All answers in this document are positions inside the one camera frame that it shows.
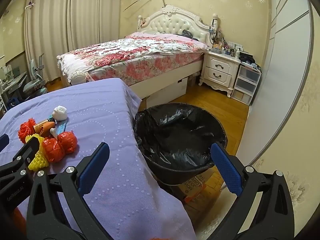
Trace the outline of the red foam fruit net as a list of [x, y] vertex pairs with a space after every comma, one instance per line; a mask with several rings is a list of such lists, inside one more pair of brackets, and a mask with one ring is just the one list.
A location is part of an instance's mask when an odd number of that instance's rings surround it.
[[20, 125], [20, 129], [18, 130], [18, 138], [23, 144], [25, 144], [25, 139], [28, 135], [33, 135], [35, 133], [35, 125], [36, 122], [33, 118], [28, 119], [28, 121]]

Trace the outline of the yellow foam fruit net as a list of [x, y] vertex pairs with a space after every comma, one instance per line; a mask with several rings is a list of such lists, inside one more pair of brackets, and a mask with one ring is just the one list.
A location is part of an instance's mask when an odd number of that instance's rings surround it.
[[25, 137], [25, 142], [28, 142], [31, 138], [36, 138], [39, 141], [39, 150], [36, 152], [35, 157], [29, 164], [29, 170], [33, 172], [37, 172], [42, 168], [46, 168], [49, 166], [48, 160], [46, 159], [44, 148], [42, 143], [44, 141], [44, 137], [41, 137], [39, 134], [35, 133], [32, 135], [28, 135]]

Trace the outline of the amber medicine bottle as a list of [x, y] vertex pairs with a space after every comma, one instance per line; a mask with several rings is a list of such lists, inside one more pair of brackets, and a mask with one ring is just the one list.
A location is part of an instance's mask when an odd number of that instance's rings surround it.
[[50, 130], [55, 128], [55, 122], [45, 120], [33, 126], [36, 134], [46, 138], [50, 136]]

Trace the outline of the white plastic bag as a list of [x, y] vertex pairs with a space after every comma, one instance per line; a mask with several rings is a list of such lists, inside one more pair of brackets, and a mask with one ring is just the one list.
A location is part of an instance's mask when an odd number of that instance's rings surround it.
[[53, 112], [52, 112], [52, 117], [56, 121], [65, 121], [65, 120], [67, 120], [67, 118], [68, 118], [68, 116], [67, 116], [67, 108], [64, 107], [64, 106], [55, 107]]

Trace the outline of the red knotted plastic bag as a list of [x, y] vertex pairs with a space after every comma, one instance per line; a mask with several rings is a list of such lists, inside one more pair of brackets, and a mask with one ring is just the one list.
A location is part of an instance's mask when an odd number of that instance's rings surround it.
[[55, 138], [44, 139], [42, 147], [49, 163], [60, 162], [66, 155], [75, 152], [78, 140], [73, 131], [62, 132]]

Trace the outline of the blue sachet packet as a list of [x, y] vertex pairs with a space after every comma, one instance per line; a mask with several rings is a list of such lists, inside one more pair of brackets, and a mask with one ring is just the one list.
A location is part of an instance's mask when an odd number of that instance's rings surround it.
[[57, 121], [52, 116], [48, 119], [48, 121], [55, 122], [55, 127], [49, 130], [50, 135], [57, 138], [57, 136], [66, 130], [68, 118], [66, 120]]

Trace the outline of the black lined trash bin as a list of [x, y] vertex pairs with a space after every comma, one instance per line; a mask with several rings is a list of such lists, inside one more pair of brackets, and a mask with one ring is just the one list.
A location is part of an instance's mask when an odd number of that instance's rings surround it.
[[225, 129], [214, 115], [186, 103], [139, 111], [133, 129], [151, 172], [169, 186], [183, 184], [212, 168], [212, 144], [228, 144]]

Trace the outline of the study desk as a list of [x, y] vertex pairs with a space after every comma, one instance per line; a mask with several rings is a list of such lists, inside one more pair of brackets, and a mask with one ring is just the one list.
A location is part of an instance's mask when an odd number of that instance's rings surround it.
[[[6, 67], [1, 67], [1, 97], [4, 102], [5, 107], [8, 106], [10, 99], [10, 94], [14, 93], [16, 90], [23, 85], [25, 79], [27, 78], [27, 72], [22, 72], [19, 76], [13, 78], [12, 70], [5, 70]], [[17, 91], [18, 98], [21, 99], [19, 91]]]

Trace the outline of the grey desk chair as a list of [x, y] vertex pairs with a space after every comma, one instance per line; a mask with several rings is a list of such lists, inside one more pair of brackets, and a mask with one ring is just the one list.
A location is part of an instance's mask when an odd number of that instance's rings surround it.
[[48, 93], [48, 89], [46, 88], [46, 81], [43, 78], [43, 55], [44, 53], [39, 56], [38, 64], [35, 63], [34, 59], [31, 59], [30, 61], [29, 74], [31, 81], [28, 82], [23, 88], [23, 93], [27, 97], [25, 99], [26, 101]]

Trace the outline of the purple bedspread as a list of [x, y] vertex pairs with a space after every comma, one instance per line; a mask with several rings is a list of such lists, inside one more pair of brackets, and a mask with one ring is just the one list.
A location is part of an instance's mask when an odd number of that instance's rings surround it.
[[10, 142], [1, 152], [1, 164], [10, 162], [22, 147], [17, 135], [20, 125], [31, 118], [47, 119], [57, 106], [67, 108], [66, 129], [74, 132], [78, 146], [49, 172], [76, 166], [100, 143], [109, 145], [110, 158], [84, 198], [114, 239], [195, 239], [182, 203], [159, 187], [138, 149], [132, 123], [140, 98], [120, 79], [67, 87], [7, 111], [1, 118], [1, 133]]

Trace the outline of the clear plastic drawer unit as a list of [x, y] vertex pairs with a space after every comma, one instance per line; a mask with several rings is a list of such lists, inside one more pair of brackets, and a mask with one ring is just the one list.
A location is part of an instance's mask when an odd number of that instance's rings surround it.
[[260, 78], [261, 71], [255, 64], [240, 63], [231, 98], [250, 106], [259, 86]]

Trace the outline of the white nightstand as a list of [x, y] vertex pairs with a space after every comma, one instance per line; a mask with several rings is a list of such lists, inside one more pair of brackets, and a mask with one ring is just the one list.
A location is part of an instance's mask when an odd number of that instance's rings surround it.
[[199, 86], [204, 83], [213, 90], [226, 92], [227, 97], [231, 98], [240, 63], [236, 57], [206, 51]]

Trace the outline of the floral quilt bed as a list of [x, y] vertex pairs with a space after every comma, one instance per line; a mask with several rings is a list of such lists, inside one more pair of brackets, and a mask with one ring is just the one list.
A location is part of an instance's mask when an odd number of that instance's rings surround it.
[[131, 35], [57, 56], [67, 85], [119, 78], [141, 98], [201, 70], [208, 46], [176, 34]]

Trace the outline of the white under-bed box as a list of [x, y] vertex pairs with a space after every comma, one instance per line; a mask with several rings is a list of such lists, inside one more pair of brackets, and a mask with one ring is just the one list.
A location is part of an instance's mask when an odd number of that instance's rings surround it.
[[180, 96], [183, 96], [187, 91], [188, 78], [181, 79], [155, 93], [150, 95], [146, 100], [146, 107], [157, 106], [169, 103]]

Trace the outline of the white tufted headboard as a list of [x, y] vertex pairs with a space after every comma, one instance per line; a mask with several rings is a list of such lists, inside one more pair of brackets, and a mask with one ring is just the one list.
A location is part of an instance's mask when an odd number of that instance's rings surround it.
[[140, 33], [182, 34], [187, 30], [194, 38], [210, 46], [209, 29], [200, 16], [173, 5], [166, 5], [148, 17], [139, 15], [137, 20]]

